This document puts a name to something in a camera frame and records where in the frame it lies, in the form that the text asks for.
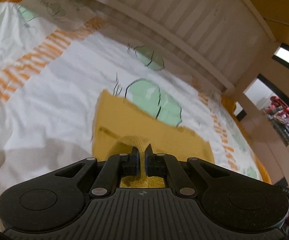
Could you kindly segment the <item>mustard yellow knit garment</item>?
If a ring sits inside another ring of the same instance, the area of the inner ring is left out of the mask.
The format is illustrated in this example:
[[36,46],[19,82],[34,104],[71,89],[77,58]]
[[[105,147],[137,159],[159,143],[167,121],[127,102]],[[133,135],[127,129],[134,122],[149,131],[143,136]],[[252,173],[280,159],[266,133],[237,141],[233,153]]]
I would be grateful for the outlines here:
[[145,172],[145,150],[175,156],[179,161],[197,157],[214,163],[210,143],[187,127],[174,127],[140,110],[127,99],[103,90],[96,104],[92,125],[92,155],[99,161],[119,153],[129,153],[133,147],[140,152],[140,174],[126,176],[121,187],[164,187],[163,178],[148,177]]

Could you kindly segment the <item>white slatted bed rail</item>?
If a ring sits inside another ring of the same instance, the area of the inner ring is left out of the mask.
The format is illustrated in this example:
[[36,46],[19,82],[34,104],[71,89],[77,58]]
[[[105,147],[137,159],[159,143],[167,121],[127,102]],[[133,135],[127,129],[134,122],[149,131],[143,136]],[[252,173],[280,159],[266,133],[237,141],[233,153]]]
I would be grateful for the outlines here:
[[83,0],[225,93],[275,41],[250,0]]

